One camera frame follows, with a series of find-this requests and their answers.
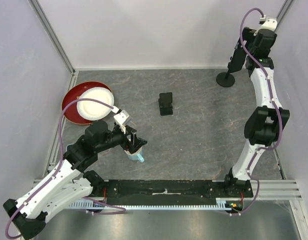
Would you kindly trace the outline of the black phone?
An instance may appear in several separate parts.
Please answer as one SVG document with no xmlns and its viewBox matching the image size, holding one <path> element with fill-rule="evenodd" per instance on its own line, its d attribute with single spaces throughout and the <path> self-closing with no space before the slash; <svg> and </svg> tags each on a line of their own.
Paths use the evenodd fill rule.
<svg viewBox="0 0 308 240">
<path fill-rule="evenodd" d="M 230 62 L 228 63 L 228 70 L 230 73 L 235 73 L 240 71 L 243 68 L 243 65 L 246 60 L 246 52 L 243 49 L 243 46 L 240 41 L 237 42 L 233 55 L 230 58 Z"/>
</svg>

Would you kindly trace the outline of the black round-base phone holder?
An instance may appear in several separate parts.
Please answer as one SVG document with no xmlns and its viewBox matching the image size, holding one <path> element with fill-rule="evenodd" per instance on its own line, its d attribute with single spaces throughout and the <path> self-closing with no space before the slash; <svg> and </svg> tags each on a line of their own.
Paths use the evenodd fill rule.
<svg viewBox="0 0 308 240">
<path fill-rule="evenodd" d="M 224 88 L 232 87 L 235 83 L 235 77 L 232 75 L 232 57 L 227 65 L 227 72 L 221 72 L 216 76 L 216 82 L 218 85 Z"/>
</svg>

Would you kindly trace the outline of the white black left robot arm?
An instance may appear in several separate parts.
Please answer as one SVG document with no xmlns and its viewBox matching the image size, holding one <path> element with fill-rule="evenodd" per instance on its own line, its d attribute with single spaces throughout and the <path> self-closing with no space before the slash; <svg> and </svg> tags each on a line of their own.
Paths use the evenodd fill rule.
<svg viewBox="0 0 308 240">
<path fill-rule="evenodd" d="M 8 199 L 3 207 L 10 219 L 5 235 L 12 240 L 9 227 L 14 224 L 20 237 L 30 240 L 37 236 L 57 213 L 69 204 L 89 195 L 97 197 L 103 192 L 103 179 L 88 171 L 98 159 L 98 153 L 120 146 L 132 155 L 140 153 L 147 141 L 137 137 L 136 130 L 115 124 L 112 130 L 103 120 L 91 123 L 78 140 L 67 147 L 57 165 L 27 194 Z"/>
</svg>

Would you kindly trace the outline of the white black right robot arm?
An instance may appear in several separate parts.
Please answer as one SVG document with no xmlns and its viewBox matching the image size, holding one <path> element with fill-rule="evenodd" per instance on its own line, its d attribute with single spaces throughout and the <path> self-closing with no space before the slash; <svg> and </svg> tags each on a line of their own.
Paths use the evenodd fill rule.
<svg viewBox="0 0 308 240">
<path fill-rule="evenodd" d="M 256 108 L 244 127 L 244 148 L 224 180 L 223 191 L 229 197 L 253 196 L 252 172 L 261 155 L 277 147 L 290 117 L 289 110 L 278 100 L 273 79 L 274 64 L 269 57 L 276 37 L 273 30 L 244 27 L 228 65 L 231 73 L 246 67 L 256 97 Z"/>
</svg>

